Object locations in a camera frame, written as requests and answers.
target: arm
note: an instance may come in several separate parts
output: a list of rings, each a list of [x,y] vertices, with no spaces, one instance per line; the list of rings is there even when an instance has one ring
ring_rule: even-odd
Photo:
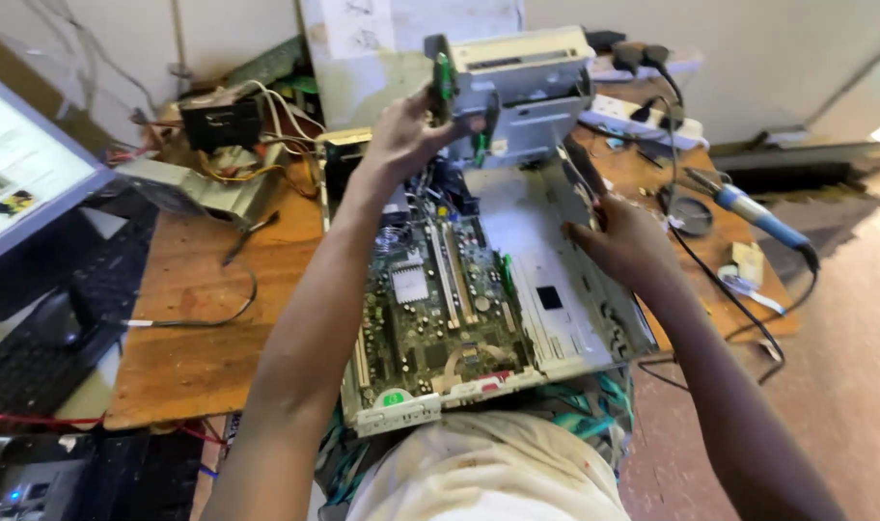
[[[464,135],[451,123],[428,128],[428,103],[421,91],[381,115],[330,230],[272,328],[203,519],[305,519],[318,444],[362,320],[382,209],[400,183]]]
[[[606,233],[567,235],[656,315],[685,374],[713,472],[743,519],[845,519],[823,480],[713,327],[648,213],[601,197]]]

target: computer mouse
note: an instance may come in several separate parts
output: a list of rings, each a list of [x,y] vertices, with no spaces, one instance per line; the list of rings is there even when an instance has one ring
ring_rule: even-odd
[[[46,345],[66,348],[83,335],[83,327],[70,303],[68,290],[53,290],[31,315],[32,335]]]

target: floor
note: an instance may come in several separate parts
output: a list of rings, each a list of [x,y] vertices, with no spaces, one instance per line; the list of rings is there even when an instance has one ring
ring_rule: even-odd
[[[880,194],[880,176],[869,185]],[[880,519],[880,209],[856,235],[824,263],[799,335],[782,342],[787,366],[764,393],[846,514]],[[758,352],[738,354],[760,373]],[[689,396],[642,372],[633,378],[637,426],[619,484],[631,518],[736,519]]]

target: white shirt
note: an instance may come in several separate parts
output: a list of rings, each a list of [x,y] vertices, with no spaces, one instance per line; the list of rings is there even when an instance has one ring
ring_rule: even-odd
[[[371,468],[347,521],[625,519],[607,462],[519,412],[444,414]]]

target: hand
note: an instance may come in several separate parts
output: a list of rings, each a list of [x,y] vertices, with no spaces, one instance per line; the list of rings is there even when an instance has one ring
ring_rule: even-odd
[[[607,231],[566,222],[562,232],[581,247],[605,274],[633,290],[646,304],[660,299],[669,283],[685,280],[672,243],[655,218],[612,195],[598,198]]]
[[[429,127],[424,116],[430,105],[430,90],[425,86],[386,107],[372,129],[372,140],[360,167],[380,172],[385,176],[381,182],[394,188],[421,171],[441,148],[485,127],[481,118]]]

